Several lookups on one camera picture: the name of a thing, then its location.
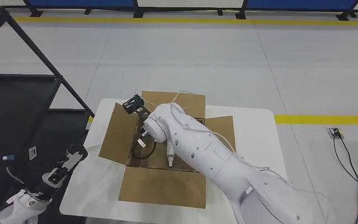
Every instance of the electrical socket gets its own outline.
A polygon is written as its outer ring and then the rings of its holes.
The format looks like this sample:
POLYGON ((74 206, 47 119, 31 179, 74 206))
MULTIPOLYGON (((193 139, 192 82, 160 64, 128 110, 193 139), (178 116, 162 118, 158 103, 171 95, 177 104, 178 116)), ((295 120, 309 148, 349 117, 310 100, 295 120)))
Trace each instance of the electrical socket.
MULTIPOLYGON (((326 128, 327 128, 330 138, 334 139, 334 134, 335 134, 334 129, 336 129, 337 127, 326 127, 326 128)), ((338 129, 339 133, 341 134, 341 138, 344 139, 342 131, 339 128, 337 128, 337 129, 338 129)))

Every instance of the table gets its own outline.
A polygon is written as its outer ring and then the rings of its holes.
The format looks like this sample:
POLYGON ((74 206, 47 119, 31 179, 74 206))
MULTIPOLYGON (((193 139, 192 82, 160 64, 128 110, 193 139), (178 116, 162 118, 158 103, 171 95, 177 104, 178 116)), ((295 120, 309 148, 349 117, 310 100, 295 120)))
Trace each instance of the table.
MULTIPOLYGON (((84 143, 89 155, 75 169, 60 205, 62 214, 149 223, 236 223, 224 193, 206 181, 206 208, 120 202, 125 165, 100 158, 98 153, 116 102, 103 99, 84 143)), ((206 106, 206 117, 232 115, 237 152, 249 163, 269 166, 284 178, 286 170, 274 115, 269 110, 206 106)))

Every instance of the blue barrier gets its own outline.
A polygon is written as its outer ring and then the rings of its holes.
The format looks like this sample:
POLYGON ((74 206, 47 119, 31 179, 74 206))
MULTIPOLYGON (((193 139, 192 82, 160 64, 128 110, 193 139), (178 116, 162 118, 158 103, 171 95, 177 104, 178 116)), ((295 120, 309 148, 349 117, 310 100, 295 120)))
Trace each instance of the blue barrier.
POLYGON ((248 8, 290 10, 347 10, 354 0, 248 0, 248 8))
POLYGON ((30 0, 33 6, 62 7, 128 7, 133 6, 132 0, 30 0))
MULTIPOLYGON (((132 7, 133 0, 30 0, 33 6, 132 7)), ((347 10, 354 0, 248 0, 248 8, 288 10, 347 10)))

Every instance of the floor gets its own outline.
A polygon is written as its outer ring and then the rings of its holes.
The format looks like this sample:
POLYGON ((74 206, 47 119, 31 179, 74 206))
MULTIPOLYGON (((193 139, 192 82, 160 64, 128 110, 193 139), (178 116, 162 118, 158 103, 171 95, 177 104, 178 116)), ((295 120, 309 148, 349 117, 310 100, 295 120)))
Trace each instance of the floor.
MULTIPOLYGON (((26 11, 12 11, 27 16, 26 11)), ((82 16, 46 11, 43 16, 82 16)), ((93 12, 92 17, 130 17, 93 12)), ((146 15, 161 17, 162 13, 146 15)), ((216 17, 215 12, 167 17, 216 17)), ((322 13, 248 13, 253 19, 336 20, 322 13)), ((233 13, 225 13, 232 18, 233 13)), ((356 115, 356 26, 258 24, 20 23, 86 103, 128 99, 141 90, 205 94, 208 105, 270 109, 275 114, 356 115)), ((0 29, 0 73, 50 71, 8 26, 0 29)), ((64 89, 52 107, 81 108, 64 89)), ((338 125, 354 163, 358 127, 338 125)), ((325 125, 279 124, 289 180, 314 209, 315 223, 353 223, 357 184, 342 169, 325 125)), ((348 159, 341 144, 338 153, 348 159)), ((128 223, 89 218, 88 224, 128 223)))

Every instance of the cardboard box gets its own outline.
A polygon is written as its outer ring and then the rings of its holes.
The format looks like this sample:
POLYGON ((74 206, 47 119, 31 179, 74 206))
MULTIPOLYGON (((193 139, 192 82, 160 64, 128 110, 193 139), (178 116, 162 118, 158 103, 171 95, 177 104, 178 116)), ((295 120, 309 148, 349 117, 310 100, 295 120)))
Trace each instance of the cardboard box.
MULTIPOLYGON (((171 102, 176 94, 143 91, 142 97, 159 105, 171 102)), ((186 114, 222 134, 235 147, 232 116, 205 119, 204 95, 180 94, 176 103, 185 108, 193 100, 194 103, 185 109, 186 114)), ((145 107, 151 112, 155 109, 151 104, 145 107)), ((137 146, 141 127, 142 121, 135 113, 127 114, 120 104, 115 105, 99 156, 126 165, 118 200, 205 208, 206 177, 178 156, 173 167, 168 167, 166 142, 157 143, 153 154, 144 160, 133 157, 133 153, 147 155, 153 147, 153 140, 146 142, 146 148, 137 146)))

